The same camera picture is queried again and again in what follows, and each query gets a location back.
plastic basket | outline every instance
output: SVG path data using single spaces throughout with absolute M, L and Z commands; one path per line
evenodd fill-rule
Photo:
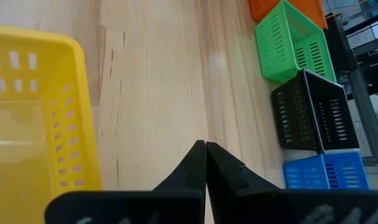
M 262 74 L 285 83 L 301 68 L 336 82 L 323 31 L 287 1 L 256 27 Z
M 344 88 L 309 70 L 272 92 L 279 143 L 286 149 L 358 149 Z
M 288 0 L 294 7 L 311 19 L 320 29 L 327 23 L 321 0 Z M 249 0 L 252 18 L 260 22 L 279 3 L 279 0 Z
M 283 165 L 288 189 L 370 189 L 358 152 L 320 154 Z
M 0 223 L 43 223 L 51 199 L 101 188 L 81 47 L 0 26 Z

table surface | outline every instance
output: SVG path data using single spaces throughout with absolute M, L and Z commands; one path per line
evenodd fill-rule
M 0 0 L 0 24 L 83 47 L 105 189 L 154 188 L 197 139 L 284 186 L 248 0 Z

blue basket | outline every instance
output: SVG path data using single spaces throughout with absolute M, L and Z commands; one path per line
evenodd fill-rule
M 320 154 L 283 165 L 288 189 L 370 189 L 358 152 Z

orange basket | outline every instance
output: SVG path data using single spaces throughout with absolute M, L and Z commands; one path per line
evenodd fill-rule
M 279 0 L 249 0 L 252 18 L 260 22 L 279 3 Z M 321 29 L 327 29 L 321 0 L 288 0 Z

yellow basket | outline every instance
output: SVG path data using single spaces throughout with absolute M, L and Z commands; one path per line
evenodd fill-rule
M 51 199 L 101 188 L 81 47 L 0 26 L 0 223 L 43 223 Z

